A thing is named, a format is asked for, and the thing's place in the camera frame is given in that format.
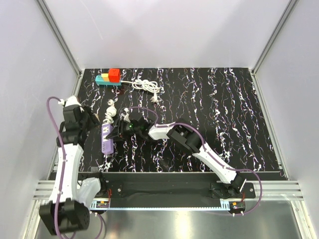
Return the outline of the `purple power strip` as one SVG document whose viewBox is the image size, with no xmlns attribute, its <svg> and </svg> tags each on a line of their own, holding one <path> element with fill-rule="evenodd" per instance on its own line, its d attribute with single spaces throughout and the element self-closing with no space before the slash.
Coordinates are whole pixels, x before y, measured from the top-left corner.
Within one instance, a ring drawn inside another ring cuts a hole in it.
<svg viewBox="0 0 319 239">
<path fill-rule="evenodd" d="M 101 150 L 104 155 L 114 153 L 113 139 L 108 139 L 108 135 L 112 132 L 113 127 L 109 123 L 102 124 L 101 127 Z"/>
</svg>

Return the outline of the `teal power strip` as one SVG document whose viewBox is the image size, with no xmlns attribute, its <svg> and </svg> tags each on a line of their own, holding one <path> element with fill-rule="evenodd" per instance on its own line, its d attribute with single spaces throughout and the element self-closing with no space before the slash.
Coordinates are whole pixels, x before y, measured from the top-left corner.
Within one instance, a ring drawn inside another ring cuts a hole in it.
<svg viewBox="0 0 319 239">
<path fill-rule="evenodd" d="M 97 75 L 95 77 L 95 83 L 98 86 L 106 86 L 106 87 L 120 86 L 121 85 L 121 82 L 113 83 L 113 82 L 104 81 L 103 77 L 101 75 Z"/>
</svg>

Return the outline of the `yellow cube plug adapter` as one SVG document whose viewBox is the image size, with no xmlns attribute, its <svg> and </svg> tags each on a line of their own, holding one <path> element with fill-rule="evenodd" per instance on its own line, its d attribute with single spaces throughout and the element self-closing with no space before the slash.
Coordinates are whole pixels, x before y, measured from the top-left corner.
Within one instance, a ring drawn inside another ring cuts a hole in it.
<svg viewBox="0 0 319 239">
<path fill-rule="evenodd" d="M 103 73 L 104 74 L 104 81 L 109 82 L 109 74 L 108 73 Z"/>
</svg>

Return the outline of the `red cube socket adapter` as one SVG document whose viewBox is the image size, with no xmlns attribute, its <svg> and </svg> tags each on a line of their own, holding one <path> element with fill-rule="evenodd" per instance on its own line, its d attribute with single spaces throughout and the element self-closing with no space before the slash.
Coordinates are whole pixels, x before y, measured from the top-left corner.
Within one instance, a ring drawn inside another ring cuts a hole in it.
<svg viewBox="0 0 319 239">
<path fill-rule="evenodd" d="M 111 83 L 120 83 L 121 71 L 120 69 L 111 68 L 109 69 L 108 76 Z"/>
</svg>

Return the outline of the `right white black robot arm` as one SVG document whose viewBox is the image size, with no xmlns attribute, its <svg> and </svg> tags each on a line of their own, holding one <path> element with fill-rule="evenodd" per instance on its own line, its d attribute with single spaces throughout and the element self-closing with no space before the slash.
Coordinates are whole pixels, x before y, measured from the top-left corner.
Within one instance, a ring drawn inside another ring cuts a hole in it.
<svg viewBox="0 0 319 239">
<path fill-rule="evenodd" d="M 133 117 L 130 113 L 122 114 L 114 123 L 102 124 L 102 152 L 113 153 L 111 144 L 114 141 L 126 140 L 132 135 L 140 136 L 147 141 L 169 139 L 193 157 L 202 161 L 219 178 L 220 182 L 212 187 L 213 193 L 222 199 L 238 197 L 244 192 L 246 178 L 239 170 L 228 165 L 194 127 L 185 120 L 179 119 L 168 124 L 157 124 L 142 116 Z"/>
</svg>

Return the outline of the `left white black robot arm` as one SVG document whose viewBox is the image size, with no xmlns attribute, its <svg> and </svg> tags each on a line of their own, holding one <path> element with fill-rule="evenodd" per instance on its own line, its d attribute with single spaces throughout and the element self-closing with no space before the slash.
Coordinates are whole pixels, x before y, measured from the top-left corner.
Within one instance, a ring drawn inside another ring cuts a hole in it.
<svg viewBox="0 0 319 239">
<path fill-rule="evenodd" d="M 96 197 L 103 197 L 108 185 L 99 177 L 83 180 L 78 185 L 80 159 L 88 132 L 99 124 L 97 116 L 88 107 L 80 104 L 76 96 L 59 99 L 62 105 L 63 122 L 57 125 L 46 102 L 49 117 L 57 132 L 58 168 L 48 202 L 41 205 L 39 215 L 53 236 L 63 238 L 88 228 L 89 208 Z"/>
</svg>

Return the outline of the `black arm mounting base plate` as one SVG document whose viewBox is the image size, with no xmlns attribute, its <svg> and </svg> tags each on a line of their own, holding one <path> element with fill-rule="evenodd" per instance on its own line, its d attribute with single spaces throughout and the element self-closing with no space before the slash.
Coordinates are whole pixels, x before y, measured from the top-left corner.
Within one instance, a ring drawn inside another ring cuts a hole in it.
<svg viewBox="0 0 319 239">
<path fill-rule="evenodd" d="M 111 208 L 208 208 L 220 205 L 222 184 L 212 172 L 80 172 L 79 180 L 102 176 Z"/>
</svg>

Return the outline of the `left aluminium frame post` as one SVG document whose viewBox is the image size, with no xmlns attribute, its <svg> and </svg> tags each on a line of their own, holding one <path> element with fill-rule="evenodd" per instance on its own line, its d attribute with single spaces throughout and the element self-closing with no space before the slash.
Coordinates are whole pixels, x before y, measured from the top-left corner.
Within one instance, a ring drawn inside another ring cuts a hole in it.
<svg viewBox="0 0 319 239">
<path fill-rule="evenodd" d="M 67 58 L 71 68 L 73 69 L 74 73 L 77 77 L 80 76 L 82 70 L 78 66 L 74 56 L 72 55 L 70 48 L 68 47 L 54 17 L 51 13 L 47 3 L 45 0 L 35 0 L 36 4 L 38 5 L 41 13 L 43 14 L 48 26 L 50 27 L 53 35 L 55 36 L 60 48 L 62 49 L 65 57 Z"/>
</svg>

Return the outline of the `aluminium frame post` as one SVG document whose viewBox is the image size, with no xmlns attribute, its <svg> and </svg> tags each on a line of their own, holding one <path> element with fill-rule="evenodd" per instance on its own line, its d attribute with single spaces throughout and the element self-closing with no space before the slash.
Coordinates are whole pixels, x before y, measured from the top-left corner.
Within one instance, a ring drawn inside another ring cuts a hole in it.
<svg viewBox="0 0 319 239">
<path fill-rule="evenodd" d="M 67 58 L 71 68 L 73 69 L 74 73 L 77 77 L 80 76 L 82 70 L 78 66 L 74 56 L 72 55 L 70 48 L 68 47 L 54 17 L 51 13 L 47 3 L 45 0 L 35 0 L 36 4 L 38 5 L 41 13 L 43 14 L 48 26 L 50 27 L 53 35 L 55 36 L 60 48 L 62 49 L 65 57 Z"/>
<path fill-rule="evenodd" d="M 293 13 L 295 7 L 299 3 L 299 0 L 289 0 L 287 6 L 285 7 L 279 21 L 277 22 L 273 32 L 271 33 L 270 38 L 268 39 L 264 49 L 262 50 L 261 55 L 259 56 L 257 62 L 255 63 L 254 67 L 251 69 L 254 75 L 257 74 L 260 67 L 262 66 L 264 60 L 266 59 L 268 53 L 270 52 L 272 46 L 276 42 L 278 36 L 280 35 L 282 29 L 284 28 L 285 24 L 287 23 L 290 15 Z"/>
</svg>

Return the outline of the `right aluminium frame post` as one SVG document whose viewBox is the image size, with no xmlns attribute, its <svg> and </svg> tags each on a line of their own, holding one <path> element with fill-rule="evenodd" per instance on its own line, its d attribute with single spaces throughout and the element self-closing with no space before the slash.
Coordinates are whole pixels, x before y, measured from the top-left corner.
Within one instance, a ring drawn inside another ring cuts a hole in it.
<svg viewBox="0 0 319 239">
<path fill-rule="evenodd" d="M 287 23 L 290 15 L 293 13 L 295 7 L 299 3 L 299 0 L 289 0 L 287 6 L 285 7 L 279 21 L 277 22 L 273 32 L 271 33 L 270 38 L 268 39 L 264 49 L 262 50 L 261 55 L 259 56 L 257 62 L 255 63 L 254 67 L 251 69 L 254 75 L 257 74 L 260 67 L 262 66 L 264 60 L 266 59 L 268 53 L 270 52 L 272 46 L 276 42 L 278 36 L 280 35 L 282 29 L 284 28 L 285 24 Z"/>
</svg>

